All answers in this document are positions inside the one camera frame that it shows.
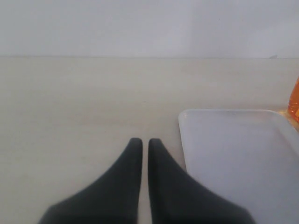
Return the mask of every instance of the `wall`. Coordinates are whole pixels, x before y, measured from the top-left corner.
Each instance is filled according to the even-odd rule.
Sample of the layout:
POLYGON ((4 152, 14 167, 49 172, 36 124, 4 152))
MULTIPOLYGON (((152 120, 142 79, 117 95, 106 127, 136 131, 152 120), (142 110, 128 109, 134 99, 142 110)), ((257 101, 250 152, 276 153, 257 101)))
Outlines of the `wall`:
POLYGON ((298 0, 0 0, 0 56, 299 57, 298 0))

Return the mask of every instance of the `white tray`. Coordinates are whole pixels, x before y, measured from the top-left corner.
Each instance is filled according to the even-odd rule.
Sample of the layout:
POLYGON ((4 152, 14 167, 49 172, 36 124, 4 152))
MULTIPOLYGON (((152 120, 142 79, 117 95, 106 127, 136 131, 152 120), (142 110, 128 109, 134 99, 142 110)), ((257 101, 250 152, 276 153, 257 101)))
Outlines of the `white tray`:
POLYGON ((267 110, 186 110, 187 172, 245 207, 257 224, 299 223, 299 134, 267 110))

